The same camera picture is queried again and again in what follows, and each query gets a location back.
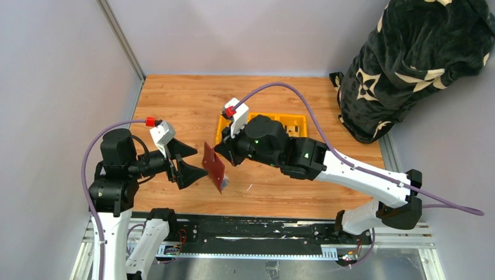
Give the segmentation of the red card holder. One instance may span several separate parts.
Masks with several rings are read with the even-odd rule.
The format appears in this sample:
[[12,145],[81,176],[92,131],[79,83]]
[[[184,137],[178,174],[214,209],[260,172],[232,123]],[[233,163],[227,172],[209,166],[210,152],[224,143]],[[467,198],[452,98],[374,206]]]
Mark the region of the red card holder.
[[203,168],[208,171],[208,176],[214,183],[216,189],[222,194],[229,184],[229,177],[225,173],[225,165],[208,143],[204,142],[204,152],[202,159]]

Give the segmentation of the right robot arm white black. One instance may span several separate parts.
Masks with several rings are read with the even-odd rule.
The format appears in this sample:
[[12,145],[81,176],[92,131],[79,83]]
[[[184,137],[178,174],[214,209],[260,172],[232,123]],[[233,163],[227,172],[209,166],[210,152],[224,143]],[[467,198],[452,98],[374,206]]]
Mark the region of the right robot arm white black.
[[237,133],[222,130],[214,150],[233,166],[244,160],[280,169],[292,179],[336,183],[373,198],[363,206],[337,214],[334,238],[349,243],[365,230],[388,226],[413,229],[422,216],[422,201],[409,187],[421,185],[421,173],[396,173],[351,159],[325,143],[289,136],[279,121],[264,115],[251,119]]

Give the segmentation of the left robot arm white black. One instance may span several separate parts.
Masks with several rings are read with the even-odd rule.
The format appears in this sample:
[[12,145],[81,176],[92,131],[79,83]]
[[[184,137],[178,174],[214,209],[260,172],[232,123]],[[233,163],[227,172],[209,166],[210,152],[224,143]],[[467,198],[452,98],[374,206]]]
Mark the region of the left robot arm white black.
[[154,208],[146,218],[137,245],[127,253],[127,234],[141,178],[166,173],[169,181],[184,189],[208,174],[183,160],[197,154],[197,149],[176,140],[174,129],[167,123],[151,128],[150,134],[157,149],[152,152],[146,149],[141,155],[137,154],[134,143],[142,140],[129,129],[114,129],[103,135],[100,145],[103,160],[89,187],[96,210],[92,221],[101,223],[93,232],[95,237],[102,238],[100,244],[104,248],[95,254],[94,260],[103,261],[104,269],[94,269],[94,278],[147,279],[161,243],[180,234],[175,211]]

